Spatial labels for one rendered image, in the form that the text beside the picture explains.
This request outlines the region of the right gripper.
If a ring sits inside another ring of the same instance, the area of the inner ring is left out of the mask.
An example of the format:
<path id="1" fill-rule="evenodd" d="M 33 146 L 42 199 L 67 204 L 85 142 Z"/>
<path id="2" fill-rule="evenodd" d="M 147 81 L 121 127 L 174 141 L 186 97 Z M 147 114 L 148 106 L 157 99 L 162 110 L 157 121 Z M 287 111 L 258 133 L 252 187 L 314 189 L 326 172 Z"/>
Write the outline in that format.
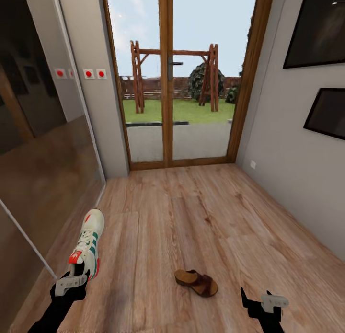
<path id="1" fill-rule="evenodd" d="M 267 294 L 271 293 L 267 290 Z M 257 318 L 261 324 L 261 327 L 265 333 L 265 329 L 269 326 L 275 325 L 282 329 L 279 322 L 281 322 L 281 307 L 274 306 L 274 313 L 265 312 L 261 306 L 261 302 L 256 302 L 253 300 L 248 300 L 246 294 L 241 287 L 241 295 L 243 307 L 248 308 L 249 317 Z"/>

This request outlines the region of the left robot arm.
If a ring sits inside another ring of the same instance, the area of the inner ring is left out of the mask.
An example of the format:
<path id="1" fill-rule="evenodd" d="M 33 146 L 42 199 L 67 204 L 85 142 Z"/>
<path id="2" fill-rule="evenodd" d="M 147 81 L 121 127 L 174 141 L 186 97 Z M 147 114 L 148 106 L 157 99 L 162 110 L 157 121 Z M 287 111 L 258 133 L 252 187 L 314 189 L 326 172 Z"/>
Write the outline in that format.
<path id="1" fill-rule="evenodd" d="M 70 276 L 70 271 L 66 272 L 50 291 L 52 303 L 43 317 L 34 323 L 28 333 L 56 333 L 72 303 L 85 299 L 85 283 L 89 274 L 90 270 L 87 271 L 86 275 L 80 276 Z"/>

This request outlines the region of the gym shoe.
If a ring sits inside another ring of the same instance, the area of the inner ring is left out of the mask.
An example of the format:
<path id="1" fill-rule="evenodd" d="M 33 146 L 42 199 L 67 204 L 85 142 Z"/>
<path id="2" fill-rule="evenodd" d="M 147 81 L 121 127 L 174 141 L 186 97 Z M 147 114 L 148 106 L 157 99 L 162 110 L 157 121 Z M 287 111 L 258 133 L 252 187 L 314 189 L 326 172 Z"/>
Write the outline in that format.
<path id="1" fill-rule="evenodd" d="M 90 270 L 88 281 L 94 279 L 99 272 L 98 241 L 104 231 L 104 215 L 98 208 L 91 209 L 82 223 L 80 238 L 71 254 L 70 276 L 86 275 Z"/>

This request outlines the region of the sandal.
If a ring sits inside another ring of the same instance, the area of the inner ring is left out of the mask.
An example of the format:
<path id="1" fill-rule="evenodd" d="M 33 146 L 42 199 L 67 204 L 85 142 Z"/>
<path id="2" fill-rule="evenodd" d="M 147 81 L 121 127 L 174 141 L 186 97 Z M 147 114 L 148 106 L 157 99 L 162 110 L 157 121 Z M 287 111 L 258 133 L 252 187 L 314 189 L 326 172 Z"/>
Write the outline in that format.
<path id="1" fill-rule="evenodd" d="M 200 275 L 196 270 L 184 272 L 177 270 L 175 280 L 180 286 L 193 289 L 198 296 L 210 298 L 218 292 L 218 284 L 207 275 Z"/>

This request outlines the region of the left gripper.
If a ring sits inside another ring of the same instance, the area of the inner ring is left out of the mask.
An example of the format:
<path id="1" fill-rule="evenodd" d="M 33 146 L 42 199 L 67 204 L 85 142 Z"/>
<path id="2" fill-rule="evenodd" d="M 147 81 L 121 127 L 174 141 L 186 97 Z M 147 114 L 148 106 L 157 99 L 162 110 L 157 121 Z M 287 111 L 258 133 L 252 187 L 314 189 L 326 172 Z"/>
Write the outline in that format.
<path id="1" fill-rule="evenodd" d="M 90 274 L 90 270 L 88 270 L 86 273 L 87 280 L 88 280 L 89 274 Z M 62 276 L 62 278 L 67 277 L 69 275 L 70 275 L 70 271 L 66 272 Z M 64 296 L 57 296 L 57 297 L 55 296 L 55 288 L 56 286 L 54 285 L 50 291 L 52 303 L 47 308 L 47 310 L 51 310 L 51 309 L 59 310 L 62 314 L 62 318 L 64 318 L 67 315 L 74 301 L 84 300 L 86 297 L 85 284 L 79 287 L 72 287 L 65 293 Z"/>

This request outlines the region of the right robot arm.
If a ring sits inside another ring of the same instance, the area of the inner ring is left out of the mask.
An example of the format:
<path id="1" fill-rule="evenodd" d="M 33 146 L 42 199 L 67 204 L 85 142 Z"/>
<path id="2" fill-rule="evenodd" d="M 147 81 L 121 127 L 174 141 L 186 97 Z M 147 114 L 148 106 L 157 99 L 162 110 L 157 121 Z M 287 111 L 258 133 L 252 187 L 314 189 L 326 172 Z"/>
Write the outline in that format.
<path id="1" fill-rule="evenodd" d="M 249 317 L 257 318 L 264 333 L 283 333 L 281 322 L 281 308 L 289 306 L 289 300 L 283 296 L 261 294 L 263 302 L 248 300 L 241 287 L 243 307 L 248 308 Z"/>

